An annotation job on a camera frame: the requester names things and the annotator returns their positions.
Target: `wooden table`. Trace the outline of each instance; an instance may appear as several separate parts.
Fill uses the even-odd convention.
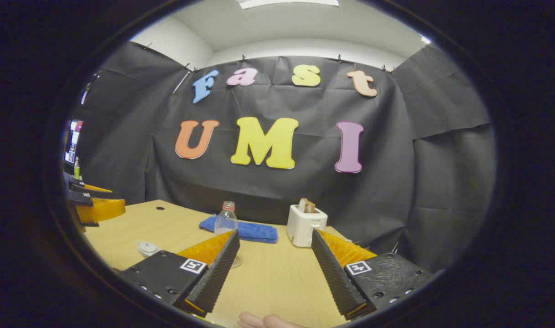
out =
[[[98,228],[87,228],[85,235],[109,266],[125,270],[143,259],[136,241],[150,241],[177,253],[214,237],[198,228],[209,216],[156,200],[126,206],[125,214],[102,221]],[[275,313],[312,328],[346,322],[336,308],[312,249],[294,246],[285,225],[270,226],[277,229],[276,244],[240,241],[238,256],[243,263],[229,271],[214,310],[206,319],[237,328],[238,315],[248,311],[261,318]],[[331,226],[326,231],[343,238]]]

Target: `blue towel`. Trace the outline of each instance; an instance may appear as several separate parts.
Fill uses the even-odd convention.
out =
[[[216,216],[204,220],[199,224],[200,229],[206,229],[214,232],[214,221]],[[261,243],[277,243],[277,229],[272,226],[264,226],[263,224],[240,222],[239,221],[239,239],[244,241],[260,241]]]

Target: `green bottle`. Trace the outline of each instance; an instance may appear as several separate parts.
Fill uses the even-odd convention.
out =
[[[73,176],[79,180],[79,156],[75,157],[75,167],[73,168]]]

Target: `screw hole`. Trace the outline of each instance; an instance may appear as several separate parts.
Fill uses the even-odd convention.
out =
[[[178,294],[180,294],[176,289],[170,288],[170,287],[166,288],[166,291],[167,291],[170,295],[178,295]]]

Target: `human hand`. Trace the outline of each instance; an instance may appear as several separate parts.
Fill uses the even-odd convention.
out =
[[[300,325],[285,321],[277,315],[268,315],[261,319],[249,312],[239,315],[239,324],[242,328],[303,328]]]

